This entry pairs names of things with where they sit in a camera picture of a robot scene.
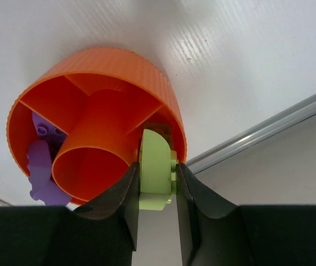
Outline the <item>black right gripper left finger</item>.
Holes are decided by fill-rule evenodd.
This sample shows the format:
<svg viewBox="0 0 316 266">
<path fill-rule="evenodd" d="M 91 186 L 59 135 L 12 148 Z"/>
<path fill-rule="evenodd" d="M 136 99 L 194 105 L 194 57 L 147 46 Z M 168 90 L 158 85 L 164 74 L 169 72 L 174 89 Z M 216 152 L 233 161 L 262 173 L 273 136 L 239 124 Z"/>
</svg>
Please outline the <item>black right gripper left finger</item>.
<svg viewBox="0 0 316 266">
<path fill-rule="evenodd" d="M 136 251 L 139 170 L 86 204 L 0 207 L 0 265 L 130 265 Z"/>
</svg>

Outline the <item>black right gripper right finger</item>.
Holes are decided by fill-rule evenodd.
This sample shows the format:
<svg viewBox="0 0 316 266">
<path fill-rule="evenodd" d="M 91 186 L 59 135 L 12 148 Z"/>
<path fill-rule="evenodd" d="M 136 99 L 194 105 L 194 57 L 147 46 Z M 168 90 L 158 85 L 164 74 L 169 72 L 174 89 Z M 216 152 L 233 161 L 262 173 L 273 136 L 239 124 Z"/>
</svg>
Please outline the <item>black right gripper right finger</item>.
<svg viewBox="0 0 316 266">
<path fill-rule="evenodd" d="M 183 265 L 316 265 L 316 205 L 236 205 L 176 167 Z"/>
</svg>

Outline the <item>green lego brick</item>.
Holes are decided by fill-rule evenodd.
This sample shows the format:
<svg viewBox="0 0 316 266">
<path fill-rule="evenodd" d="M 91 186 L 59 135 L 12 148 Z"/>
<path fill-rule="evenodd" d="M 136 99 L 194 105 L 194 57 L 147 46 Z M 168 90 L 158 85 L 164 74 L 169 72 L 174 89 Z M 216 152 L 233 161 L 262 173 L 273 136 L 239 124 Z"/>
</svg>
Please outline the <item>green lego brick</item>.
<svg viewBox="0 0 316 266">
<path fill-rule="evenodd" d="M 169 146 L 172 146 L 173 140 L 172 140 L 171 128 L 169 125 L 148 122 L 145 124 L 145 128 L 158 133 L 167 141 Z"/>
<path fill-rule="evenodd" d="M 162 211 L 176 194 L 177 152 L 170 148 L 160 134 L 145 129 L 140 163 L 139 209 Z"/>
</svg>

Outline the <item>purple round lego piece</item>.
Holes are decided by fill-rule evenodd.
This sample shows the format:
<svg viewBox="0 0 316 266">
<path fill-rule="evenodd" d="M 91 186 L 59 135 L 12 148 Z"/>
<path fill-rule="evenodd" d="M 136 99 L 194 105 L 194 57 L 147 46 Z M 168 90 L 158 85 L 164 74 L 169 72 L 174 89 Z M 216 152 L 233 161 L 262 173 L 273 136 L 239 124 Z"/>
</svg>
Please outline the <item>purple round lego piece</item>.
<svg viewBox="0 0 316 266">
<path fill-rule="evenodd" d="M 27 151 L 30 196 L 47 206 L 66 206 L 72 197 L 64 192 L 53 180 L 52 159 L 48 143 L 38 140 L 28 146 Z"/>
</svg>

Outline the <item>purple rectangular lego brick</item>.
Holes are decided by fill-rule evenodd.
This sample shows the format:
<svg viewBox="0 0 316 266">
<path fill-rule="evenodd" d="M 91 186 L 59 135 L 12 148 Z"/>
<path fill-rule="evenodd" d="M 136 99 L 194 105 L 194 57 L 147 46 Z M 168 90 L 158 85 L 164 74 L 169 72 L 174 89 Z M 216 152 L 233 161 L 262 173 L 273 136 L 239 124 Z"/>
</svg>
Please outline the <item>purple rectangular lego brick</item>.
<svg viewBox="0 0 316 266">
<path fill-rule="evenodd" d="M 44 140 L 52 145 L 61 146 L 64 140 L 67 138 L 67 135 L 62 130 L 51 124 L 49 121 L 34 111 L 32 112 L 32 120 L 36 133 L 41 140 Z"/>
</svg>

